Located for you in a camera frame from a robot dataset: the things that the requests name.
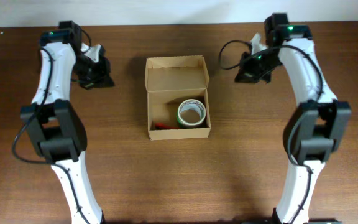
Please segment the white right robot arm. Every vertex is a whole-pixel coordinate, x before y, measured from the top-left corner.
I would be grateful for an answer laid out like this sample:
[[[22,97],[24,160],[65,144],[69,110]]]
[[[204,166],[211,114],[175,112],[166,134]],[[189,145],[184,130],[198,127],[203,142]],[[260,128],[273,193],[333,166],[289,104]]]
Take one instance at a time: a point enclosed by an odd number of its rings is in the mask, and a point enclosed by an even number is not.
[[[339,101],[324,79],[308,25],[291,25],[285,13],[264,21],[266,43],[255,35],[242,54],[238,83],[270,82],[284,66],[296,100],[296,110],[283,131],[288,170],[282,197],[265,223],[310,223],[309,206],[317,179],[336,152],[351,117],[351,107]]]

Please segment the brown cardboard box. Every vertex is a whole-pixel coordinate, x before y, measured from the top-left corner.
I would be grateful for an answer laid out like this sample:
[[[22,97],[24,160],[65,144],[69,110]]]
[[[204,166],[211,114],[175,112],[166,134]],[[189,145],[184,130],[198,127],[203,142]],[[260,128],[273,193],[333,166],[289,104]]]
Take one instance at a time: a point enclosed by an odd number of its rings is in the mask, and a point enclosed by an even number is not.
[[[208,137],[211,131],[208,84],[208,69],[202,55],[147,58],[145,88],[150,140]],[[197,128],[182,128],[177,122],[177,109],[188,99],[199,100],[206,107],[206,119]],[[156,130],[156,123],[179,129]]]

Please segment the beige masking tape roll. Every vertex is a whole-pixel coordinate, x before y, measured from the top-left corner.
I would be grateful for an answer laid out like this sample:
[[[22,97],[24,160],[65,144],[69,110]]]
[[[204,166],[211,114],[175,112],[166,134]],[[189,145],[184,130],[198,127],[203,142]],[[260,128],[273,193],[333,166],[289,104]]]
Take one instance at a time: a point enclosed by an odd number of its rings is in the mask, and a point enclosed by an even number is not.
[[[181,115],[189,123],[193,123],[197,128],[201,126],[206,119],[206,107],[205,105],[196,99],[188,99],[183,101],[178,109],[181,110]]]

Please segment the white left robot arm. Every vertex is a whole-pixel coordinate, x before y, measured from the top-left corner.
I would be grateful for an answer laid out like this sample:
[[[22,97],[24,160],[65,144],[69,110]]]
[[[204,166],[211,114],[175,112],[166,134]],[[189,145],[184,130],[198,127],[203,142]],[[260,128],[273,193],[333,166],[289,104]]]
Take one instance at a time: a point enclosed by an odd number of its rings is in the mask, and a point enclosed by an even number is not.
[[[12,153],[20,161],[35,161],[18,155],[16,145],[27,133],[39,165],[52,168],[65,194],[72,223],[105,223],[102,208],[94,196],[86,170],[86,130],[70,103],[70,87],[109,88],[115,85],[111,66],[102,45],[85,44],[86,35],[73,21],[61,21],[58,29],[42,33],[39,40],[40,80],[29,106],[23,106],[23,122],[12,143]]]

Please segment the green tape roll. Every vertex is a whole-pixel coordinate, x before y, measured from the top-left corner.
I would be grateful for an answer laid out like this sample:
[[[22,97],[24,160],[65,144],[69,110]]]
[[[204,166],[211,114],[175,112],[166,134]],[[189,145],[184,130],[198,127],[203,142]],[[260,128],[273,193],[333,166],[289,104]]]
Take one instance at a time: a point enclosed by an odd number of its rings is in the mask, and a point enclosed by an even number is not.
[[[177,118],[177,122],[180,125],[180,127],[182,128],[192,128],[195,125],[193,123],[189,123],[187,122],[185,119],[183,119],[182,115],[181,115],[181,110],[178,110],[176,113],[176,118]]]

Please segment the red utility knife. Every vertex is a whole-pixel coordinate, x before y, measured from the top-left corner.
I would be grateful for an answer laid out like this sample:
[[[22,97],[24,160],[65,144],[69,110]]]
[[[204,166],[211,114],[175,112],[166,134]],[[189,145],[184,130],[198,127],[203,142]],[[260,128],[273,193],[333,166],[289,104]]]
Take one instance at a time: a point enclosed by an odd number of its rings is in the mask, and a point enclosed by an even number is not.
[[[163,124],[163,123],[156,123],[156,124],[155,124],[155,128],[156,128],[156,130],[179,129],[178,127],[170,126],[170,125]]]

